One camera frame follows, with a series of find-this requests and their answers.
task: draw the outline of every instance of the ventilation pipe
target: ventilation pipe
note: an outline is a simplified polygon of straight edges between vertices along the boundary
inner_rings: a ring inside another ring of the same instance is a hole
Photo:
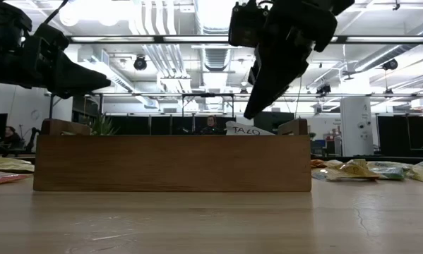
[[[409,35],[418,35],[423,36],[423,24],[413,31],[409,33]],[[397,45],[397,46],[385,46],[384,48],[378,50],[377,52],[371,54],[365,59],[358,61],[357,63],[350,64],[348,66],[349,71],[356,71],[356,72],[365,72],[371,70],[372,68],[376,68],[381,64],[384,64],[395,57],[404,54],[405,52],[414,49],[415,47],[419,46],[418,44],[407,44],[407,45]],[[330,80],[331,78],[337,77],[340,75],[341,71],[341,64],[334,66],[333,69],[329,70],[322,75],[320,78],[315,79],[314,82],[307,85],[307,87],[311,85],[318,85],[319,80]]]
[[[169,31],[169,35],[176,35],[177,31],[175,30],[175,24],[174,24],[174,0],[167,0],[167,30]],[[170,45],[171,48],[173,48],[172,53],[174,54],[174,58],[177,60],[177,65],[181,75],[183,77],[187,77],[188,73],[186,72],[186,68],[184,67],[183,57],[181,56],[180,47],[178,44]]]
[[[166,35],[166,30],[164,29],[164,16],[163,16],[163,5],[162,0],[155,0],[156,4],[156,30],[160,35]],[[175,76],[178,76],[179,72],[179,65],[175,58],[174,51],[172,45],[165,45],[165,49],[167,50],[167,53],[170,56],[170,59],[172,60],[172,63],[175,67]]]
[[[153,29],[152,24],[152,1],[151,0],[144,0],[145,4],[145,28],[149,35],[155,35],[155,30]],[[161,57],[161,65],[164,69],[167,69],[167,72],[169,73],[169,77],[174,77],[174,71],[173,68],[170,66],[169,59],[164,54],[164,51],[162,50],[161,45],[156,44],[154,46],[156,54]]]
[[[118,70],[112,68],[106,63],[105,59],[100,59],[95,56],[93,48],[90,45],[83,45],[78,49],[78,64],[105,74],[106,77],[115,85],[124,88],[129,93],[140,93],[141,91],[133,87],[133,83],[125,78]],[[158,109],[160,104],[158,101],[148,97],[136,96],[136,99],[142,102],[145,107],[151,109]]]
[[[202,35],[227,35],[233,1],[194,0],[198,31]],[[229,49],[203,49],[202,58],[209,71],[223,71],[230,61]]]
[[[129,30],[133,35],[147,35],[142,22],[142,3],[141,0],[133,0],[134,19],[129,20]],[[153,65],[164,76],[168,77],[169,72],[161,64],[161,59],[157,55],[153,45],[142,45],[143,51],[150,57]]]

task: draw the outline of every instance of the white pillar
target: white pillar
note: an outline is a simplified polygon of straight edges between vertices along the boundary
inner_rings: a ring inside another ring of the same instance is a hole
[[[369,97],[346,97],[340,102],[343,156],[373,155]]]

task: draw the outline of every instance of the ceiling duct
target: ceiling duct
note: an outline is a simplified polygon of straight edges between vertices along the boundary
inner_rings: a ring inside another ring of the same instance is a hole
[[[132,82],[127,80],[118,70],[109,65],[109,55],[102,50],[101,57],[96,57],[93,48],[90,45],[83,45],[78,49],[78,64],[105,74],[112,83],[124,88],[128,93],[139,93],[141,91],[133,87]],[[144,107],[158,109],[158,101],[148,97],[136,96],[136,99],[144,104]]]
[[[423,30],[421,32],[411,32],[413,35],[421,35],[423,36]],[[354,65],[354,70],[356,72],[363,72],[368,71],[372,68],[380,66],[395,57],[404,54],[405,52],[410,51],[411,49],[419,46],[418,44],[406,44],[406,45],[397,45],[397,46],[386,46],[377,52],[373,53],[372,55],[368,56],[367,58],[358,61]]]
[[[198,31],[202,35],[227,35],[233,1],[194,0]],[[223,71],[230,61],[229,49],[202,49],[204,66],[209,71]]]
[[[407,35],[422,35],[423,36],[423,24],[421,24],[419,27],[415,28],[414,30],[410,31]],[[349,73],[368,71],[372,68],[376,68],[384,64],[387,61],[390,61],[391,59],[394,59],[395,57],[405,52],[410,51],[411,49],[417,46],[419,45],[407,44],[407,45],[397,45],[397,46],[391,46],[391,45],[385,46],[382,49],[378,50],[377,52],[374,52],[373,54],[369,55],[365,59],[362,59],[355,63],[349,63],[347,69]],[[314,82],[308,84],[307,87],[319,84],[320,80],[330,80],[334,77],[339,76],[341,72],[341,67],[342,67],[341,63],[335,65],[332,69],[327,71],[324,75],[315,79]]]

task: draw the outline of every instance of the black cable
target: black cable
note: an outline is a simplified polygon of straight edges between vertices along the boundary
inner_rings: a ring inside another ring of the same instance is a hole
[[[48,18],[43,23],[48,24],[67,3],[68,3],[68,0],[62,1],[62,4],[56,10],[54,10],[51,14],[49,14]]]
[[[302,76],[300,78],[299,92],[297,93],[297,103],[296,103],[296,111],[294,112],[294,118],[296,118],[297,116],[297,106],[299,106],[299,97],[301,96],[301,89],[302,89]]]

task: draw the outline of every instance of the desk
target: desk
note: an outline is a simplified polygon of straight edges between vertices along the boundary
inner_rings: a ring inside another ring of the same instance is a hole
[[[423,183],[311,193],[34,193],[0,186],[0,254],[423,253]]]

